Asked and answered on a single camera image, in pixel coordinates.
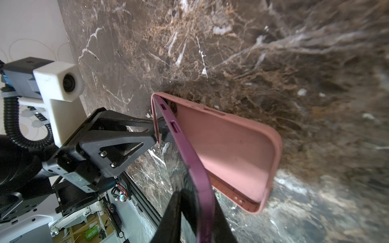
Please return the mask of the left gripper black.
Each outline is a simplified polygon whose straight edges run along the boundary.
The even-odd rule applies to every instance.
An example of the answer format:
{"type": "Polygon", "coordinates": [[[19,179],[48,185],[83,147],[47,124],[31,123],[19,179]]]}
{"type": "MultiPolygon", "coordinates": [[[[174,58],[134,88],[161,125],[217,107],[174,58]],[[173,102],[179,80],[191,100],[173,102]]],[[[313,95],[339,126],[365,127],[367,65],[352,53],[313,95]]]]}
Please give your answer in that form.
{"type": "Polygon", "coordinates": [[[88,117],[88,128],[81,129],[77,139],[86,161],[67,155],[49,159],[55,146],[32,152],[1,135],[2,219],[32,212],[51,195],[59,203],[56,213],[68,216],[83,209],[113,188],[114,177],[157,142],[153,120],[104,107],[88,117]]]}

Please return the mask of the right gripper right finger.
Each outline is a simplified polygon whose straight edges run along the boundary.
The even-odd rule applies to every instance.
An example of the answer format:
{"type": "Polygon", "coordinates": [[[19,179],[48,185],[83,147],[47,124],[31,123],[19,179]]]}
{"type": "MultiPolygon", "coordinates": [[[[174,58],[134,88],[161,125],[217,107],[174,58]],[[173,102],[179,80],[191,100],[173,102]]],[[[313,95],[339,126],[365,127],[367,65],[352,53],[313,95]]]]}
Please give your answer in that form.
{"type": "Polygon", "coordinates": [[[214,199],[215,213],[212,229],[212,243],[237,243],[215,195],[214,199]]]}

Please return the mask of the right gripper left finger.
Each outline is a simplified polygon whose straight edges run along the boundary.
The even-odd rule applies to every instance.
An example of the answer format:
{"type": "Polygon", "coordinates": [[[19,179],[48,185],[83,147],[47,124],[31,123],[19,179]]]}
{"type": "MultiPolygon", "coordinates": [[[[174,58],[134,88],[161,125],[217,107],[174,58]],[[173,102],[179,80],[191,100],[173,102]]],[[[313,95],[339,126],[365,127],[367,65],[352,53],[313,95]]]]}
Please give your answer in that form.
{"type": "Polygon", "coordinates": [[[180,243],[181,218],[190,213],[188,190],[174,192],[150,243],[180,243]]]}

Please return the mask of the black phone purple edge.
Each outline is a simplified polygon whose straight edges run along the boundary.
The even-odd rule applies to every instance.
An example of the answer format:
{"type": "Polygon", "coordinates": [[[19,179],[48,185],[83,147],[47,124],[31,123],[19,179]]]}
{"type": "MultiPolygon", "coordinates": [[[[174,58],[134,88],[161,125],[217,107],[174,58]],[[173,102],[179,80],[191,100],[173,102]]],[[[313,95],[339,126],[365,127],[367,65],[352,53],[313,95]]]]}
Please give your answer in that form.
{"type": "Polygon", "coordinates": [[[184,201],[180,206],[193,226],[197,243],[212,242],[215,196],[207,172],[165,100],[153,94],[151,98],[158,145],[168,144],[173,163],[172,187],[184,201]]]}

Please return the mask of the pink phone case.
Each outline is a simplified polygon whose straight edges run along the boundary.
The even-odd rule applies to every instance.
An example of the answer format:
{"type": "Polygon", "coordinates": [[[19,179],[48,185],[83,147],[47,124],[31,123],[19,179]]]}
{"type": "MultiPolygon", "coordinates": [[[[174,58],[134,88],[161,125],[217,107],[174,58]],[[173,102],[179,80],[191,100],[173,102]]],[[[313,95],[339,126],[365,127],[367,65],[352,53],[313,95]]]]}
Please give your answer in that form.
{"type": "Polygon", "coordinates": [[[191,143],[212,185],[244,211],[265,208],[282,155],[282,139],[272,127],[163,92],[152,94],[170,111],[191,143]]]}

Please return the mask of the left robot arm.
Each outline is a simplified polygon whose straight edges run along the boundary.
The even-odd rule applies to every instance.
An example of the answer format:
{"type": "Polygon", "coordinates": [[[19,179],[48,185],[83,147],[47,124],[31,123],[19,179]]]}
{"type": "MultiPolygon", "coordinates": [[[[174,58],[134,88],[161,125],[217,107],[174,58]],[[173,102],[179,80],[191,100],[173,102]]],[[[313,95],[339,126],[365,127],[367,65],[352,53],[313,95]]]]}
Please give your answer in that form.
{"type": "Polygon", "coordinates": [[[18,109],[1,136],[1,242],[7,243],[95,203],[156,142],[149,119],[105,108],[83,115],[62,146],[54,129],[42,141],[19,130],[18,109]]]}

